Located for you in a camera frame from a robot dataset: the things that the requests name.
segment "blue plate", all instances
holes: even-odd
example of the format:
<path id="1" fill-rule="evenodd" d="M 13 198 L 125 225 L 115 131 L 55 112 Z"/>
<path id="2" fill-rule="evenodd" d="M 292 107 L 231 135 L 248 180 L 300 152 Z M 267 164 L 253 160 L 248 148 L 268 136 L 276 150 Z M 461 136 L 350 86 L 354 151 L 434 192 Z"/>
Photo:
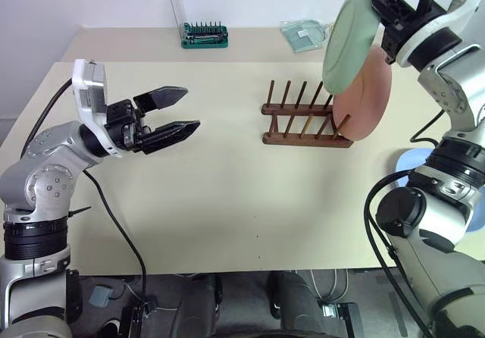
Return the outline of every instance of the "blue plate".
<path id="1" fill-rule="evenodd" d="M 426 158 L 432 152 L 432 149 L 411 149 L 404 152 L 397 161 L 396 171 L 403 171 L 408 169 L 414 169 L 426 161 Z M 405 186 L 408 182 L 408 177 L 403 177 L 397 180 L 399 186 Z M 485 226 L 485 187 L 480 188 L 482 198 L 475 208 L 475 212 L 471 219 L 471 223 L 468 226 L 467 232 L 474 232 L 475 230 L 481 230 Z"/>

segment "floor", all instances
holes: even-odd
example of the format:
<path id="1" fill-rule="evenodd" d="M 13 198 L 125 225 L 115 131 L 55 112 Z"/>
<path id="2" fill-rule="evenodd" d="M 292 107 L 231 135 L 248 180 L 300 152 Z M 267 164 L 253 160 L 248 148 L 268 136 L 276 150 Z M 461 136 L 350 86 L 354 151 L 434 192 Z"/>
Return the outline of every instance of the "floor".
<path id="1" fill-rule="evenodd" d="M 309 271 L 298 271 L 311 287 Z M 224 299 L 217 320 L 217 333 L 241 330 L 278 329 L 280 322 L 269 312 L 265 284 L 266 271 L 225 273 L 221 275 Z M 333 270 L 314 271 L 315 282 L 320 294 L 326 295 L 333 284 Z M 174 275 L 149 276 L 147 295 L 157 300 L 159 308 L 173 309 L 180 301 L 181 293 L 189 277 Z M 138 277 L 123 280 L 111 277 L 82 277 L 83 314 L 71 325 L 75 338 L 94 336 L 108 320 L 119 318 L 121 310 L 136 297 L 126 288 L 126 283 L 137 293 L 140 290 Z M 345 289 L 345 271 L 338 271 L 337 285 L 333 297 Z M 96 285 L 113 289 L 111 300 L 105 308 L 88 303 Z M 368 337 L 419 337 L 418 327 L 397 298 L 390 283 L 381 270 L 349 270 L 349 288 L 341 302 L 355 302 L 361 312 L 365 336 Z M 144 320 L 143 338 L 165 338 L 169 336 L 174 310 L 157 310 Z M 336 318 L 325 318 L 327 333 L 347 337 L 345 325 Z"/>

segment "robotic arm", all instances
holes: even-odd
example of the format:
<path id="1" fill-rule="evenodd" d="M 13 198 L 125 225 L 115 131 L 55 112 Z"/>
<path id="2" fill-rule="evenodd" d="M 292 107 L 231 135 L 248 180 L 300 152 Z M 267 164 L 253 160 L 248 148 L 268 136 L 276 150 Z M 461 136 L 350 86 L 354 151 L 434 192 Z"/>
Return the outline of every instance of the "robotic arm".
<path id="1" fill-rule="evenodd" d="M 73 88 L 83 124 L 49 128 L 29 144 L 18 163 L 0 177 L 5 203 L 5 254 L 0 258 L 2 336 L 30 333 L 69 337 L 73 314 L 67 289 L 72 271 L 67 244 L 70 197 L 85 169 L 108 155 L 158 151 L 189 137 L 198 121 L 172 122 L 151 131 L 146 113 L 175 104 L 187 89 L 162 87 L 105 104 L 102 64 L 77 60 Z"/>
<path id="2" fill-rule="evenodd" d="M 413 65 L 452 128 L 406 187 L 388 192 L 377 224 L 438 337 L 485 335 L 485 265 L 455 252 L 485 184 L 485 51 L 459 32 L 481 0 L 371 0 L 387 61 Z"/>

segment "pink plate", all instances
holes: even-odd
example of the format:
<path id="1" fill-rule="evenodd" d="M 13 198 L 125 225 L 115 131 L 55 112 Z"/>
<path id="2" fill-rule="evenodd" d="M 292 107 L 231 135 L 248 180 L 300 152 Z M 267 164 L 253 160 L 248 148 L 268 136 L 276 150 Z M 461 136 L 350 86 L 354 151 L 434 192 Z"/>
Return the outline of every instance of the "pink plate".
<path id="1" fill-rule="evenodd" d="M 349 121 L 340 129 L 347 139 L 357 141 L 369 136 L 386 110 L 391 91 L 391 67 L 385 59 L 385 51 L 372 46 L 352 84 L 343 93 L 335 95 L 335 124 L 339 126 L 345 116 L 350 115 Z"/>

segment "green plate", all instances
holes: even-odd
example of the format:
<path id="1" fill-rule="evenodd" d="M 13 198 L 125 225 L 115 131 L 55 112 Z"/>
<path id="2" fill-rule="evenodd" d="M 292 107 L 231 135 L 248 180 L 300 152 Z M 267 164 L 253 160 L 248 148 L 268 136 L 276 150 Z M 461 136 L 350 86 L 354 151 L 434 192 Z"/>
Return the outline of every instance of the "green plate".
<path id="1" fill-rule="evenodd" d="M 379 28 L 371 0 L 345 0 L 325 52 L 323 81 L 330 94 L 342 93 L 361 69 Z"/>

